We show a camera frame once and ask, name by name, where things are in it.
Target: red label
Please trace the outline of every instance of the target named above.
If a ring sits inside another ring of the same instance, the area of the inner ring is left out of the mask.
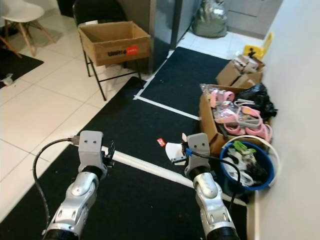
[[[134,45],[134,46],[130,46],[126,48],[126,55],[130,56],[130,55],[134,55],[138,53],[138,46]]]
[[[166,145],[165,141],[162,138],[157,139],[157,142],[161,147],[164,147]]]

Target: white tape line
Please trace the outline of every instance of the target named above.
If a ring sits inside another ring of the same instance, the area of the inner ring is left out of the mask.
[[[139,99],[139,100],[144,101],[144,102],[146,102],[146,103],[149,103],[149,104],[158,106],[158,107],[163,108],[163,109],[167,109],[167,110],[169,110],[169,111],[171,111],[171,112],[174,112],[174,113],[176,113],[176,114],[180,114],[180,115],[183,115],[183,116],[186,116],[186,117],[188,117],[188,118],[195,119],[195,120],[198,120],[198,121],[200,120],[200,118],[199,118],[198,116],[195,116],[195,115],[186,113],[186,112],[184,112],[184,111],[180,111],[180,110],[175,109],[175,108],[170,107],[170,106],[163,105],[163,104],[161,104],[161,103],[158,103],[158,102],[156,102],[156,101],[149,100],[149,99],[144,98],[144,97],[142,97],[142,96],[137,96],[137,95],[135,95],[134,97],[135,97],[136,99]]]
[[[102,151],[105,151],[106,153],[108,152],[108,148],[106,146],[102,146]],[[194,188],[194,184],[193,182],[182,176],[181,174],[168,170],[166,168],[157,166],[155,164],[152,164],[150,162],[147,161],[143,161],[139,158],[124,154],[122,152],[119,151],[115,151],[113,158],[114,161],[131,166],[135,169],[139,169],[142,170],[144,172],[156,175],[158,177],[164,178],[164,179],[168,179],[172,182],[178,183],[178,184],[182,184],[184,186],[187,186],[189,188]],[[231,201],[231,197],[226,195],[225,193],[222,193],[222,199],[226,200],[228,202]],[[239,199],[234,199],[234,203],[241,205],[241,206],[246,206],[246,203],[239,200]]]
[[[150,82],[152,81],[152,79],[155,78],[155,75],[153,75],[152,77],[150,77],[150,79],[143,85],[143,88],[138,91],[138,93],[136,95],[134,95],[134,98],[133,100],[137,100],[137,97],[139,97],[143,92],[144,90],[148,87],[148,85],[150,84]]]

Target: black plastic bag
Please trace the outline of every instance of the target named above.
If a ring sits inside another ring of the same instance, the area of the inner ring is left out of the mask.
[[[277,109],[275,109],[274,104],[270,101],[268,90],[263,83],[254,85],[253,87],[239,92],[235,96],[235,100],[245,99],[254,101],[255,105],[250,105],[250,108],[260,111],[260,115],[264,120],[268,120],[270,117],[275,117],[277,115]]]

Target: black rug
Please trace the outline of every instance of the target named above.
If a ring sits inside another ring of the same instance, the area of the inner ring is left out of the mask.
[[[182,132],[198,133],[199,122],[133,100],[138,87],[139,82],[130,80],[84,130],[103,132],[105,146],[114,140],[120,152],[182,173],[181,168],[170,164],[157,139],[179,142]],[[64,200],[78,166],[78,149],[69,146],[40,178],[52,215]],[[97,194],[82,240],[205,239],[195,191],[191,188],[116,163],[101,181]],[[246,214],[247,209],[239,205],[233,207],[231,214],[243,240],[246,239]],[[39,194],[32,187],[1,223],[0,239],[37,240],[44,227],[44,209]]]
[[[22,55],[19,58],[14,52],[0,47],[0,80],[4,79],[7,74],[13,74],[12,79],[16,80],[31,70],[43,64],[43,61]],[[6,86],[0,81],[0,89]]]
[[[229,60],[177,47],[141,97],[198,116],[199,84],[217,84]]]

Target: white chair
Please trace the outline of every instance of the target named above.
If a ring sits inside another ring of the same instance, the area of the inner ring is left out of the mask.
[[[19,25],[20,32],[23,35],[25,43],[32,56],[35,56],[35,51],[32,48],[30,41],[28,39],[31,37],[29,32],[29,26],[35,27],[43,31],[45,36],[53,43],[55,40],[50,36],[50,34],[44,29],[43,26],[38,22],[38,18],[45,14],[45,10],[35,4],[25,2],[24,0],[0,0],[1,6],[1,17],[5,21],[4,31],[5,38],[8,41],[8,26],[12,22],[13,26]]]

